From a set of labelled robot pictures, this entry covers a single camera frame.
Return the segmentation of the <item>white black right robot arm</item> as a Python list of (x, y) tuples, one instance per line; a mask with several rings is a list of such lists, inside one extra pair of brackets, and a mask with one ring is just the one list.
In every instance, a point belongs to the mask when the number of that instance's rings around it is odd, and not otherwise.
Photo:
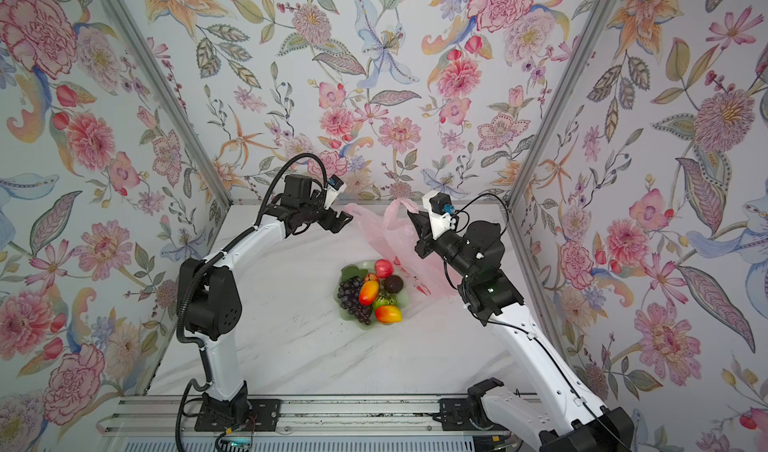
[(445, 270), (460, 275), (457, 291), (467, 310), (504, 345), (541, 403), (535, 408), (488, 379), (470, 394), (476, 423), (501, 426), (537, 451), (629, 450), (635, 430), (630, 416), (608, 408), (573, 372), (502, 271), (501, 225), (476, 221), (459, 234), (451, 214), (426, 209), (408, 217), (418, 236), (416, 254), (436, 255)]

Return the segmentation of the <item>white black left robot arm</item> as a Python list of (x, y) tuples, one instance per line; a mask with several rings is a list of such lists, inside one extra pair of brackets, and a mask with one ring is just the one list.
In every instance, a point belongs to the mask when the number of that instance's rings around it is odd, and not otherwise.
[(238, 281), (272, 247), (313, 224), (333, 234), (352, 220), (332, 205), (345, 184), (333, 175), (320, 184), (310, 177), (290, 175), (284, 190), (263, 204), (256, 222), (217, 252), (187, 259), (181, 267), (177, 295), (180, 343), (198, 348), (205, 384), (201, 415), (211, 426), (234, 428), (252, 421), (253, 406), (238, 365), (235, 328), (243, 314)]

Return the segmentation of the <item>orange red mango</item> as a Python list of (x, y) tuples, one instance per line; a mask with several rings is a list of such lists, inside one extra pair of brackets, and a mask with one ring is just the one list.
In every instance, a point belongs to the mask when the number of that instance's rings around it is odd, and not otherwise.
[(377, 281), (364, 282), (358, 295), (358, 301), (363, 306), (372, 305), (380, 292), (380, 285)]

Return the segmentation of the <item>pink plastic bag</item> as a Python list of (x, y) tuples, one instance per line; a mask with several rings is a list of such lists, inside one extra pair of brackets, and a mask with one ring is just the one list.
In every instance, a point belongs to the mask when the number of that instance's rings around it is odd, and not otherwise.
[(409, 287), (435, 298), (456, 294), (445, 278), (440, 258), (431, 254), (421, 259), (415, 252), (419, 236), (407, 216), (408, 212), (417, 212), (413, 201), (396, 199), (382, 215), (358, 204), (347, 204), (343, 211), (353, 217), (352, 224), (368, 245), (393, 264)]

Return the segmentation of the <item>red apple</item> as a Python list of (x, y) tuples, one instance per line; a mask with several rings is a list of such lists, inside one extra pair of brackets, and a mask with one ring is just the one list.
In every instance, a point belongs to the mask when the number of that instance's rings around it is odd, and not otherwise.
[(392, 276), (394, 273), (393, 264), (385, 259), (380, 259), (374, 264), (374, 274), (379, 280), (384, 280)]

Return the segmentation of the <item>yellow red mango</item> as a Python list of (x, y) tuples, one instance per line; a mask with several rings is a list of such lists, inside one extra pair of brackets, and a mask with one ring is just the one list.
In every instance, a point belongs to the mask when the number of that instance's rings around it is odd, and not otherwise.
[(376, 320), (382, 324), (394, 324), (403, 320), (400, 308), (394, 305), (379, 306), (374, 313)]

